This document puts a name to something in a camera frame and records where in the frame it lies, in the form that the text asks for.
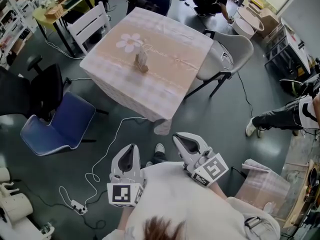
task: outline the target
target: person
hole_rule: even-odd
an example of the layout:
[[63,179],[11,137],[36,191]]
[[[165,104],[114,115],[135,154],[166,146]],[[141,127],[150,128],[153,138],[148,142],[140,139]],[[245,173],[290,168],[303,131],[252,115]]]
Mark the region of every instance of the person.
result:
[[310,95],[298,98],[287,105],[264,112],[250,119],[245,134],[250,137],[257,129],[260,138],[262,131],[271,128],[282,130],[318,130],[320,128],[320,93],[314,99]]
[[228,23],[232,23],[227,12],[227,1],[228,0],[193,0],[196,5],[194,11],[199,17],[205,17],[207,15],[215,16],[216,14],[222,13]]
[[[269,214],[227,198],[216,182],[209,188],[199,185],[184,172],[183,164],[169,162],[165,147],[157,144],[143,169],[147,183],[138,204],[122,208],[117,229],[103,240],[280,239],[279,224]],[[260,238],[245,226],[255,216],[267,225]]]

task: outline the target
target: yellow table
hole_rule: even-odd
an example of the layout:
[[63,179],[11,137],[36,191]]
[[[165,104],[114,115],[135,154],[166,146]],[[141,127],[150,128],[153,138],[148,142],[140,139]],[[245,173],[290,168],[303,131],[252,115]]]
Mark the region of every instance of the yellow table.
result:
[[[95,4],[95,0],[79,0],[78,2],[76,2],[73,6],[71,6],[69,9],[63,9],[63,14],[61,15],[60,18],[46,18],[45,13],[47,12],[47,9],[43,9],[41,7],[38,7],[37,9],[34,10],[34,12],[32,13],[33,18],[36,20],[44,38],[47,40],[47,36],[46,33],[44,31],[44,29],[42,28],[42,26],[48,28],[48,29],[52,29],[54,31],[57,31],[58,35],[60,36],[63,44],[65,45],[66,49],[68,50],[68,52],[71,54],[71,56],[75,57],[74,52],[72,51],[72,49],[70,48],[67,40],[65,39],[64,35],[62,34],[61,30],[58,27],[57,21],[59,20],[61,23],[61,18],[63,16],[65,16],[68,12],[70,12],[71,10],[76,10],[76,11],[80,11],[82,13],[86,13],[88,10],[93,8],[93,5]],[[65,21],[62,19],[62,22],[64,24],[64,26],[67,28]]]

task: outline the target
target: black pants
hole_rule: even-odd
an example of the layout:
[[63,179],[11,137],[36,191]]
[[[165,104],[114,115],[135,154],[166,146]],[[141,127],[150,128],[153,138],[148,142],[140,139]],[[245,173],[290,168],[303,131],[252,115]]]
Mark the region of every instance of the black pants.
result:
[[282,130],[301,130],[303,129],[299,118],[299,101],[290,102],[279,109],[264,112],[253,118],[252,123],[255,127],[280,128]]
[[165,153],[162,153],[160,151],[156,152],[150,160],[150,162],[153,163],[154,165],[160,164],[163,162],[167,162],[167,161],[168,161],[168,159],[167,159]]
[[193,0],[194,4],[198,6],[199,13],[202,14],[220,14],[221,6],[219,3],[207,4],[202,0]]

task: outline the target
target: black shoe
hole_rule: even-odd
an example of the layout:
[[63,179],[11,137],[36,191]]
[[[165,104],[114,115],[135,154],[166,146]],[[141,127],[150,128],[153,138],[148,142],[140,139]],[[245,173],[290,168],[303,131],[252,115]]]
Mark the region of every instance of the black shoe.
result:
[[200,18],[204,18],[204,17],[207,16],[205,13],[201,12],[201,10],[199,9],[199,7],[194,7],[193,9],[194,9],[196,15],[198,15]]

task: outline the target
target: sneaker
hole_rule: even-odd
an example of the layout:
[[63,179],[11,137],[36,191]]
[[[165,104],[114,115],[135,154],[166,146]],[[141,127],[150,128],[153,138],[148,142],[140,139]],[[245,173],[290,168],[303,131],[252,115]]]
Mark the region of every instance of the sneaker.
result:
[[257,131],[258,138],[262,138],[266,129],[259,127]]
[[158,143],[156,146],[155,146],[155,153],[157,152],[162,152],[162,153],[165,153],[165,147],[164,145],[162,145],[161,143]]
[[149,166],[153,166],[153,165],[154,165],[154,163],[149,161],[146,163],[145,167],[149,167]]
[[247,137],[250,137],[250,136],[254,133],[254,131],[256,130],[256,127],[255,127],[254,124],[252,123],[252,120],[253,120],[253,119],[254,119],[254,117],[250,119],[249,124],[248,124],[248,125],[246,126],[246,128],[245,128],[245,135],[246,135]]
[[198,15],[200,18],[204,18],[207,16],[205,13],[200,12],[199,7],[194,7],[193,9],[194,9],[196,15]]

